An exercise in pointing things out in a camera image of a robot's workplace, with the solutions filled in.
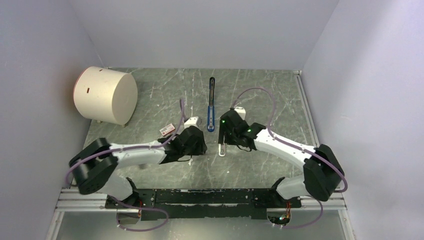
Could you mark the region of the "red white staple box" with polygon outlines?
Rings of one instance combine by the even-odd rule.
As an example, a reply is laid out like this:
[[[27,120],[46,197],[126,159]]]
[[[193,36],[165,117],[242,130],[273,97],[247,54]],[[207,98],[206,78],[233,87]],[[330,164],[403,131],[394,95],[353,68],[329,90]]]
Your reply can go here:
[[[162,128],[159,130],[159,132],[161,133],[161,135],[162,135],[163,137],[166,137],[166,136],[168,136],[168,135],[170,135],[170,134],[174,133],[175,131],[176,131],[176,128],[175,128],[175,126],[174,126],[172,123],[170,123],[170,124],[168,124],[168,125],[166,125],[166,126],[162,127]]]

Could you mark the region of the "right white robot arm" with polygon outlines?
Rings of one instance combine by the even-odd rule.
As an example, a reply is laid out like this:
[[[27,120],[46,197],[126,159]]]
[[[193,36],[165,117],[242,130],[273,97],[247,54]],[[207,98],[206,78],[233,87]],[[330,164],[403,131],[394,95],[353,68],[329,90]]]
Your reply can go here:
[[[218,142],[274,155],[301,170],[301,175],[282,177],[271,187],[269,199],[275,207],[303,196],[326,202],[345,176],[328,145],[305,145],[282,137],[260,123],[248,124],[234,108],[220,117]]]

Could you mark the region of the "blue black stapler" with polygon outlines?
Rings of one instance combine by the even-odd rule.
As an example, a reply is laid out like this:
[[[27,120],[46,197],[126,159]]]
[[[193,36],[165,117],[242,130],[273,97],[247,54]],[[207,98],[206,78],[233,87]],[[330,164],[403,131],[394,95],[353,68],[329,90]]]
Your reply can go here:
[[[215,78],[211,77],[209,79],[209,104],[207,109],[207,131],[213,132],[215,130],[215,106],[214,106],[214,97],[215,97]]]

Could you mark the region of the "beige white stapler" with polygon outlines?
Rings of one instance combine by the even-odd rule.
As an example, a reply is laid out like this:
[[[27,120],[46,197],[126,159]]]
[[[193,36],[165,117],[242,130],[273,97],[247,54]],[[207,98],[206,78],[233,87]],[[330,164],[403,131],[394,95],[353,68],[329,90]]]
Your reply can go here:
[[[220,157],[224,157],[226,155],[226,144],[225,143],[219,143],[218,144],[218,155]]]

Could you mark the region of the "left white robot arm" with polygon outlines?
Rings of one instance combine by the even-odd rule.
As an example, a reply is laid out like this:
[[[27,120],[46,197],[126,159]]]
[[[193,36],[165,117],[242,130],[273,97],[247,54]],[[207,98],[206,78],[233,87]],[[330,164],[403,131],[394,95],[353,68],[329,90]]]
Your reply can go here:
[[[69,169],[81,195],[107,194],[132,208],[139,200],[136,186],[128,177],[119,176],[117,170],[174,163],[185,156],[204,155],[207,149],[204,133],[196,126],[145,144],[115,144],[101,137],[73,157]]]

